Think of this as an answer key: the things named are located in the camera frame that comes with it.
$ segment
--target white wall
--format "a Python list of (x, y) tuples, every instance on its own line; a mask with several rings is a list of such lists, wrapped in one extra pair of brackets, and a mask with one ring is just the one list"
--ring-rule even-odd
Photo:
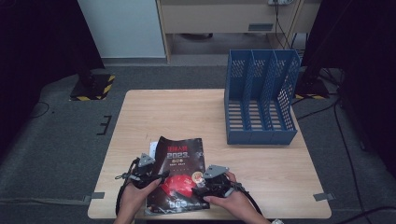
[(102, 58), (164, 58), (155, 0), (78, 0)]

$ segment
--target human hand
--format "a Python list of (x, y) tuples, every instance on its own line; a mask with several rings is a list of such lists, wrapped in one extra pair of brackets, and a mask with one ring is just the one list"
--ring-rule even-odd
[[(236, 183), (235, 175), (231, 172), (227, 172), (226, 175), (231, 182)], [(206, 196), (204, 200), (225, 208), (236, 218), (250, 224), (250, 223), (263, 223), (270, 224), (264, 216), (259, 214), (254, 206), (251, 204), (250, 200), (241, 191), (234, 190), (230, 196), (227, 198), (219, 198), (215, 196)]]
[(142, 206), (143, 202), (160, 185), (161, 179), (152, 181), (143, 189), (137, 189), (132, 183), (129, 183), (121, 196), (120, 211), (114, 224), (131, 224), (134, 215)]

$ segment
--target metal bracket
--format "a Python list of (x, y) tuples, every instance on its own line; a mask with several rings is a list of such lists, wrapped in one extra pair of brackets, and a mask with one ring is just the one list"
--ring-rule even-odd
[(323, 200), (331, 201), (335, 199), (335, 196), (332, 193), (319, 193), (319, 194), (314, 194), (314, 198), (317, 202)]
[(155, 160), (153, 158), (151, 158), (148, 154), (146, 153), (142, 153), (142, 156), (140, 157), (140, 161), (138, 166), (139, 167), (143, 167), (143, 166), (147, 166), (149, 164), (154, 163)]
[(228, 170), (229, 170), (228, 167), (210, 165), (206, 169), (206, 172), (204, 173), (204, 178), (205, 179), (210, 179), (210, 178), (216, 177), (218, 175), (222, 175), (222, 174), (226, 173)]
[(285, 5), (290, 5), (294, 0), (268, 0), (268, 5), (274, 6), (274, 5), (279, 5), (279, 6), (285, 6)]

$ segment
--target magazine cover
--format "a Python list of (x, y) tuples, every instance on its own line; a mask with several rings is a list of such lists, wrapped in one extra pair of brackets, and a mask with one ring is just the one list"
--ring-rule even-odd
[(164, 215), (208, 209), (209, 203), (192, 193), (203, 185), (205, 172), (201, 138), (173, 141), (161, 136), (152, 173), (170, 171), (165, 182), (147, 198), (147, 215)]

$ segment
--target gray carpet floor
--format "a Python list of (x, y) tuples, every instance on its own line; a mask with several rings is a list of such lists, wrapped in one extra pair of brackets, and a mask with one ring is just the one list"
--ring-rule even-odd
[[(69, 94), (78, 81), (71, 76), (46, 86), (0, 167), (0, 199), (58, 199), (81, 201), (94, 191), (121, 104), (128, 90), (224, 88), (226, 66), (108, 66), (116, 76), (105, 100), (74, 102)], [(329, 91), (335, 88), (326, 83)], [(297, 118), (332, 105), (337, 99), (306, 99), (293, 105)], [(346, 112), (335, 107), (347, 149), (356, 172), (361, 202), (366, 210), (396, 206), (396, 180), (375, 152), (361, 150), (360, 140)], [(101, 123), (111, 121), (105, 135)], [(286, 224), (330, 224), (361, 213), (346, 147), (333, 107), (299, 120), (318, 177), (325, 192), (332, 193), (329, 219), (289, 219)], [(92, 220), (88, 205), (50, 203), (1, 203), (0, 223), (112, 223)], [(368, 216), (371, 223), (396, 223), (396, 211)], [(353, 224), (370, 223), (364, 217)]]

